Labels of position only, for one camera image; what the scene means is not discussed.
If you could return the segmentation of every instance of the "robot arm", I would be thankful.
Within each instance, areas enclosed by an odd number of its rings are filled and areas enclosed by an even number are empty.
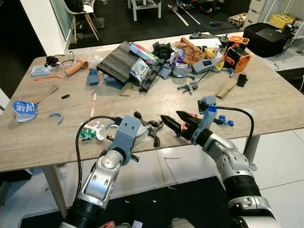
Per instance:
[[[198,101],[203,119],[183,111],[178,116],[186,123],[185,128],[170,116],[161,119],[176,132],[178,137],[199,144],[216,163],[228,196],[228,208],[234,218],[233,228],[280,228],[266,198],[261,196],[249,162],[228,139],[209,130],[217,113],[215,97]]]
[[[130,159],[138,161],[130,151],[140,126],[141,122],[136,118],[128,115],[123,118],[113,143],[92,167],[59,228],[99,227],[100,218],[108,205],[120,168],[128,164]]]

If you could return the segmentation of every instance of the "yellow box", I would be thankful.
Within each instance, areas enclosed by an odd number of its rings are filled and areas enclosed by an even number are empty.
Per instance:
[[[296,17],[288,14],[275,14],[269,19],[269,22],[280,29],[284,29],[286,25],[291,25]]]

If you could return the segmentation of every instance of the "black floor mat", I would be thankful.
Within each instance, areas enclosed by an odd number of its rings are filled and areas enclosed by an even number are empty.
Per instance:
[[[178,10],[189,26],[177,17],[177,15],[168,8],[168,4],[172,4],[172,0],[162,0],[161,19],[158,16],[158,9],[144,9],[137,11],[137,21],[133,21],[133,10],[128,9],[127,1],[111,0],[107,6],[102,6],[101,1],[95,1],[94,12],[99,17],[105,17],[105,28],[98,30],[99,41],[94,36],[83,38],[77,41],[77,44],[70,44],[69,49],[86,48],[100,45],[108,45],[114,43],[122,43],[123,41],[139,41],[146,39],[164,38],[190,34],[196,30],[202,32],[210,32],[212,35],[238,32],[239,28],[228,23],[228,17],[231,16],[222,11],[216,11],[215,17],[203,15],[199,9],[191,9],[189,13],[196,18],[201,25],[197,24],[183,10]],[[221,21],[220,26],[212,27],[209,22]],[[83,23],[83,28],[87,34],[92,34],[88,28],[88,24]]]
[[[161,188],[109,202],[101,223],[113,220],[119,225],[134,220],[142,228],[167,228],[173,218],[186,218],[196,228],[228,228],[228,199],[217,177]],[[25,218],[21,228],[56,228],[59,212]]]
[[[290,70],[280,70],[277,71],[277,73],[282,76],[287,82],[292,84],[294,88],[300,90],[301,85],[303,83],[304,67]]]

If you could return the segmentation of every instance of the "orange wire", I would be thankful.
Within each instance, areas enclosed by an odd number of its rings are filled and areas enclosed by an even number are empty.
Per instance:
[[[40,78],[35,78],[34,81],[40,81],[40,80],[44,80],[44,79],[49,79],[49,78],[61,78],[61,76],[49,76],[49,77],[40,77]]]

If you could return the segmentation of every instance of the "white tile floor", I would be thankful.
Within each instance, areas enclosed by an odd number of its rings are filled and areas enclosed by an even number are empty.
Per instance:
[[[179,37],[144,40],[138,42],[148,50],[152,44],[175,42]],[[73,50],[75,54],[113,50],[118,44]],[[264,59],[273,69],[274,63],[281,69],[303,67],[304,57],[289,49],[281,58]],[[239,151],[243,151],[245,139],[234,139]],[[130,162],[122,167],[115,183],[112,198],[135,194],[149,189],[169,186],[175,182],[218,175],[212,159],[199,146],[183,146],[137,154],[139,163]],[[283,228],[304,227],[304,129],[261,136],[254,160],[254,172],[262,194],[268,198]],[[89,174],[93,160],[83,162],[83,178]],[[66,164],[58,169],[68,206],[72,205],[76,191],[77,165]],[[0,228],[18,228],[22,218],[57,210],[55,201],[40,168],[35,169],[31,180],[13,183],[5,205],[0,207]]]

